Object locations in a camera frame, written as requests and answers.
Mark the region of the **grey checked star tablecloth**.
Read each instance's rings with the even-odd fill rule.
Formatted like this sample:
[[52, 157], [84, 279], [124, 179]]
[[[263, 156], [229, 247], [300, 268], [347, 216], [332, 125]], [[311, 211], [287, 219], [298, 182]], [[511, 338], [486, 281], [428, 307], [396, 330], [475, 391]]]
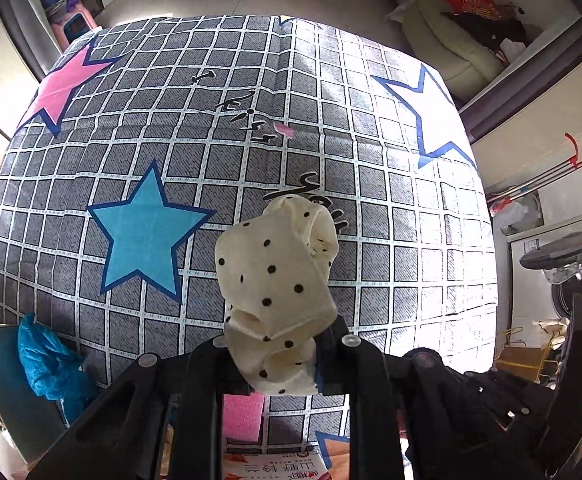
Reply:
[[[474, 154], [429, 65], [257, 15], [90, 32], [16, 126], [0, 165], [0, 325], [33, 313], [99, 391], [72, 425], [62, 417], [52, 464], [72, 479], [184, 479], [187, 363], [225, 337], [216, 240], [287, 195], [331, 214], [337, 317], [387, 360], [402, 477], [411, 468], [407, 353], [459, 373], [492, 364], [495, 255]], [[221, 466], [316, 452], [330, 472], [349, 398], [263, 395], [259, 440], [223, 435]]]

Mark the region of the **beige sofa cushion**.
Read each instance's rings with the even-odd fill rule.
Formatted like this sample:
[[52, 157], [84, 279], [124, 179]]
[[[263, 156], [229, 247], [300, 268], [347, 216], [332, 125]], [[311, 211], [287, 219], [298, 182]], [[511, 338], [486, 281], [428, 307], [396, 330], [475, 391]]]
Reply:
[[402, 29], [413, 55], [440, 73], [454, 98], [469, 102], [504, 64], [445, 12], [452, 12], [446, 0], [415, 0], [404, 14]]

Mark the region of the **blue plastic bag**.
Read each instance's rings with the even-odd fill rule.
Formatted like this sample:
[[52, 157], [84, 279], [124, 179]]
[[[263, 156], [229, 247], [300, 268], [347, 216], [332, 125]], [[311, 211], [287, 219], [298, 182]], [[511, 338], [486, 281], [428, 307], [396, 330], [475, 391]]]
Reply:
[[85, 358], [37, 323], [33, 313], [18, 326], [18, 359], [33, 393], [58, 403], [67, 426], [99, 396], [96, 381], [82, 369]]

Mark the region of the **white washing machine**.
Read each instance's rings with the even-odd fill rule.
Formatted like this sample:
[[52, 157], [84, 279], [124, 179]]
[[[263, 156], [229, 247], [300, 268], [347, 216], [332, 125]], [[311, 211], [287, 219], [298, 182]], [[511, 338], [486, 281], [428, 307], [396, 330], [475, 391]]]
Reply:
[[582, 295], [582, 204], [532, 226], [540, 203], [521, 200], [492, 220], [497, 274], [496, 349], [541, 348], [548, 324], [572, 317]]

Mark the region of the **cream polka dot scrunchie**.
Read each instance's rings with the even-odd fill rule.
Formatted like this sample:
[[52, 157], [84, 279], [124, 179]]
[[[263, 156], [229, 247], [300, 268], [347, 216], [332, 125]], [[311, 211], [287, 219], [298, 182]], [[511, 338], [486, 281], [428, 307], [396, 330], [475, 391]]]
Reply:
[[216, 240], [228, 351], [254, 390], [317, 393], [315, 338], [338, 315], [328, 286], [338, 252], [329, 210], [298, 195], [275, 198]]

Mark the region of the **white storage box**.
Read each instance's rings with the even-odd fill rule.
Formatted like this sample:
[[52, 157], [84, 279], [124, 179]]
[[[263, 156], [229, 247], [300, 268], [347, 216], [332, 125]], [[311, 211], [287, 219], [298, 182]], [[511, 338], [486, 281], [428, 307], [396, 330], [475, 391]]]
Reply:
[[18, 328], [0, 325], [0, 418], [27, 479], [72, 479], [71, 466], [52, 464], [48, 454], [66, 426], [56, 403], [36, 396], [18, 358]]

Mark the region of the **floral tissue pack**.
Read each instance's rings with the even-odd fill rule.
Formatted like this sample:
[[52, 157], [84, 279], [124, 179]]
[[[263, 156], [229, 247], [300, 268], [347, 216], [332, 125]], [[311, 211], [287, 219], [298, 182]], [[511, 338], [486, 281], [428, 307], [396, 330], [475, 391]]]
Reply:
[[238, 454], [223, 456], [224, 480], [331, 480], [331, 474], [316, 452]]

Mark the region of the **pink foam sponge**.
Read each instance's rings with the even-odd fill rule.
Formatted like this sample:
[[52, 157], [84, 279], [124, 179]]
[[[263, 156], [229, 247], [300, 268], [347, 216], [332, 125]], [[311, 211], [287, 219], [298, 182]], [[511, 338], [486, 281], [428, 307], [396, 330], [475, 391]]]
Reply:
[[223, 435], [227, 439], [253, 443], [259, 440], [266, 396], [253, 392], [248, 396], [223, 396]]

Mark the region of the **pink plastic stool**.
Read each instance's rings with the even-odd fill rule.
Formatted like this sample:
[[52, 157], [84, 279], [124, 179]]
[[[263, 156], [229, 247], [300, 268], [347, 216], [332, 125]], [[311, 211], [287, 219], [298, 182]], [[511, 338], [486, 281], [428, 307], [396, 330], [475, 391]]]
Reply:
[[82, 3], [77, 3], [70, 10], [63, 9], [53, 13], [50, 26], [62, 52], [73, 41], [98, 28], [90, 11]]

